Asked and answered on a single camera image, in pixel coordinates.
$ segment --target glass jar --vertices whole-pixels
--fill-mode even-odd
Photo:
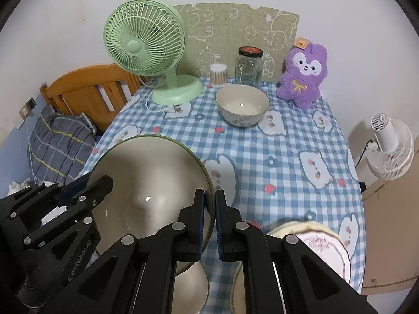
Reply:
[[[243,46],[238,49],[240,54],[235,62],[234,81],[238,84],[259,88],[262,77],[263,51],[257,47]]]

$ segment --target yellow stripe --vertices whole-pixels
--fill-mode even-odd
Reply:
[[[78,161],[80,164],[83,164],[83,165],[85,165],[85,164],[86,164],[85,162],[81,161],[79,158],[74,158],[74,160],[75,160],[75,161]]]
[[[34,155],[34,153],[32,152],[32,149],[31,149],[31,154],[32,154],[32,156],[34,156],[34,158],[35,158],[37,161],[41,162],[41,163],[42,163],[43,165],[45,165],[47,168],[49,168],[50,170],[52,170],[52,171],[54,171],[55,173],[59,174],[61,177],[64,177],[64,178],[65,178],[65,174],[63,174],[62,172],[60,172],[60,171],[58,171],[58,170],[54,169],[52,166],[50,166],[50,165],[48,165],[47,163],[45,163],[42,159],[39,159],[37,156],[35,156],[35,155]]]
[[[48,130],[50,130],[50,131],[52,131],[52,132],[55,132],[55,133],[59,133],[59,134],[63,134],[63,135],[65,135],[65,136],[68,136],[68,137],[70,137],[70,138],[72,138],[72,139],[74,139],[75,141],[78,141],[79,143],[84,143],[84,141],[81,141],[80,139],[77,139],[76,137],[73,137],[71,134],[69,134],[69,133],[66,133],[66,132],[62,132],[62,131],[56,131],[56,130],[53,130],[52,128],[50,128],[49,127],[49,125],[47,124],[47,122],[45,121],[45,119],[43,118],[43,116],[41,116],[41,118],[42,118],[42,120],[43,120],[43,123],[45,124],[45,126],[48,128]]]

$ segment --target tablecloth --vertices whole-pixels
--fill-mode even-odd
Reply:
[[[223,120],[209,79],[195,100],[171,112],[145,107],[149,89],[139,89],[93,149],[83,175],[114,144],[137,134],[156,133],[188,146],[203,162],[216,189],[244,221],[264,232],[291,220],[315,220],[339,233],[351,259],[350,285],[360,292],[365,267],[361,191],[347,141],[326,101],[308,111],[279,100],[275,83],[262,82],[271,102],[265,118],[241,129]],[[150,109],[160,106],[150,100]],[[202,313],[229,313],[237,263],[222,263],[215,230],[202,263],[210,294]]]

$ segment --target white electric fan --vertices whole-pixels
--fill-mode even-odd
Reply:
[[[176,75],[186,39],[181,15],[155,0],[124,3],[112,12],[103,31],[106,50],[121,68],[139,76],[165,74],[152,94],[160,105],[183,104],[204,90],[196,77]]]
[[[371,119],[377,142],[369,145],[368,166],[378,178],[395,180],[403,176],[413,161],[413,137],[409,127],[384,112]]]

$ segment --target green fan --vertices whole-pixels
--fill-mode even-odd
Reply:
[[[204,90],[196,77],[176,75],[187,37],[177,10],[154,0],[134,0],[119,6],[103,31],[108,54],[124,70],[141,76],[165,74],[152,94],[152,100],[160,105],[183,104]]]

